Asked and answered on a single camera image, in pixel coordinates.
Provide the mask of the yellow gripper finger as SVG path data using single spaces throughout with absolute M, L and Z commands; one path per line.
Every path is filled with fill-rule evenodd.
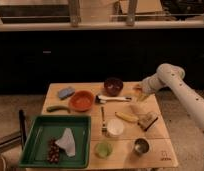
M 145 93 L 141 93 L 138 97 L 138 101 L 142 102 L 144 100 L 146 100 L 150 95 L 145 94 Z

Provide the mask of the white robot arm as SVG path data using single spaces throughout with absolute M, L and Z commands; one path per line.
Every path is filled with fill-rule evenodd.
M 183 68 L 164 63 L 158 66 L 155 74 L 144 78 L 140 86 L 147 95 L 169 87 L 204 134 L 204 98 L 183 81 L 184 76 Z

